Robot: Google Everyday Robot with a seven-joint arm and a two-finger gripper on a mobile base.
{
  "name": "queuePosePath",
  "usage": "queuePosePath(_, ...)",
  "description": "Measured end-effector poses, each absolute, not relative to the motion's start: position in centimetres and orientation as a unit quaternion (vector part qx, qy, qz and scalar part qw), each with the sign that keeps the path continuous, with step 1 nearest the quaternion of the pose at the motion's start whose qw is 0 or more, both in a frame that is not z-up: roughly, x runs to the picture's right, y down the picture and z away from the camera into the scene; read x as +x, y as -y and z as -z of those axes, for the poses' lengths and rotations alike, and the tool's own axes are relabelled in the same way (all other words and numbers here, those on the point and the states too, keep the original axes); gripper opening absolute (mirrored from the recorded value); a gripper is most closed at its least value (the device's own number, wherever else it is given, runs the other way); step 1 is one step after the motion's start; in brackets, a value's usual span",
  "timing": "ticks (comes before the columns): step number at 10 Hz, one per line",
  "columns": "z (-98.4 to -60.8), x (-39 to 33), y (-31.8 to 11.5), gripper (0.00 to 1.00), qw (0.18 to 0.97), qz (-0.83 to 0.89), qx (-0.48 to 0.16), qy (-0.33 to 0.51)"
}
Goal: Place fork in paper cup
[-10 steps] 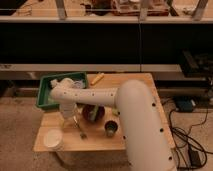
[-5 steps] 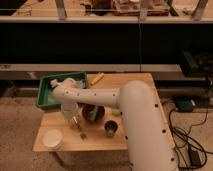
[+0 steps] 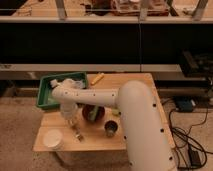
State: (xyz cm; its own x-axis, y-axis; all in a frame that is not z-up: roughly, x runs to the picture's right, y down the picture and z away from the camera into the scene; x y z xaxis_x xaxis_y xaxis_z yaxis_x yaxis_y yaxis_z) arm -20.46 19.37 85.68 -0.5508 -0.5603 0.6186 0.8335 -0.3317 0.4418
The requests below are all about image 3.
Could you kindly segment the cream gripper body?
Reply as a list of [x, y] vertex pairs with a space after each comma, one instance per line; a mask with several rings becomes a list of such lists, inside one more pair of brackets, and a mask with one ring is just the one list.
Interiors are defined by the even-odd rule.
[[60, 105], [60, 111], [62, 117], [68, 122], [71, 127], [75, 127], [77, 125], [78, 106], [76, 103], [62, 103]]

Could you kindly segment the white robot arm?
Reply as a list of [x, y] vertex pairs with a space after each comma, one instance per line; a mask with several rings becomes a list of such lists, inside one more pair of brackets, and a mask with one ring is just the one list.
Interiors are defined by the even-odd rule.
[[50, 84], [63, 115], [71, 115], [77, 103], [119, 110], [131, 171], [177, 171], [157, 100], [147, 84], [131, 80], [117, 89], [75, 89], [71, 79]]

